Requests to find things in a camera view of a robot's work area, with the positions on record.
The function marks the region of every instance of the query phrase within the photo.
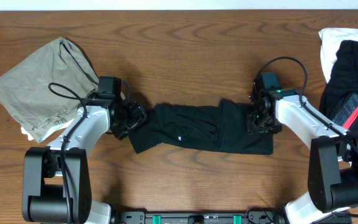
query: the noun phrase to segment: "wood grain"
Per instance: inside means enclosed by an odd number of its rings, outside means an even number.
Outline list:
[[[148,107],[247,103],[258,69],[287,55],[308,68],[306,96],[317,107],[325,86],[318,31],[325,27],[358,28],[358,11],[0,12],[0,76],[63,36],[82,47],[98,75],[127,80]],[[284,87],[301,87],[294,63],[267,70]],[[137,155],[128,139],[105,135],[89,158],[93,198],[149,211],[278,207],[307,191],[309,152],[287,128],[274,141],[271,156],[165,144]],[[0,223],[24,223],[23,158],[31,146],[0,105]]]

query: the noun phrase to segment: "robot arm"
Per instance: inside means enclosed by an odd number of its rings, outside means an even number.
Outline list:
[[[71,220],[73,223],[110,223],[111,207],[92,200],[87,156],[109,129],[121,140],[147,117],[138,102],[122,99],[121,82],[114,77],[100,77],[97,92],[83,100],[87,109],[86,118],[81,121],[84,108],[78,108],[76,118],[59,137],[47,147],[32,147],[26,152],[22,201],[26,221],[67,222],[64,186],[45,184],[44,178],[62,176],[60,151],[64,136],[72,131],[64,148]]]
[[[262,74],[254,82],[251,100],[257,106],[249,119],[254,133],[277,133],[288,126],[311,150],[308,190],[285,206],[287,222],[313,223],[332,212],[358,206],[358,154],[341,139],[334,129],[351,139],[358,147],[358,134],[334,124],[308,104],[309,113],[300,103],[296,89],[283,90],[274,73]],[[351,168],[340,170],[338,161],[351,162]]]

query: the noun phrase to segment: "pile of clothes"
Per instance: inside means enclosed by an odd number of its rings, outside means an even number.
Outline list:
[[[358,30],[328,28],[319,34],[328,82],[319,110],[336,124],[358,131]]]
[[[335,123],[358,131],[358,30],[327,28],[319,34],[321,66],[328,82],[319,110]],[[0,103],[29,140],[44,141],[76,116],[78,102],[49,92],[51,82],[84,98],[97,88],[98,76],[80,48],[61,37],[0,77]],[[272,154],[272,134],[247,133],[246,114],[251,111],[252,105],[229,100],[218,107],[157,105],[129,139],[136,153],[167,143],[216,152]]]

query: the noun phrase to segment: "green connector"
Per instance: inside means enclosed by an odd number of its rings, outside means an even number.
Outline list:
[[[233,216],[233,224],[241,224],[241,216],[240,215]]]
[[[161,216],[153,215],[153,224],[161,224]]]

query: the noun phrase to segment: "beige fabric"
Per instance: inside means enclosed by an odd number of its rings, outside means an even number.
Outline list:
[[[96,89],[99,80],[81,50],[62,37],[41,47],[0,77],[0,103],[37,142],[52,126],[73,119],[79,103],[51,93],[48,89],[51,82],[85,97]],[[53,89],[71,96],[57,86]]]

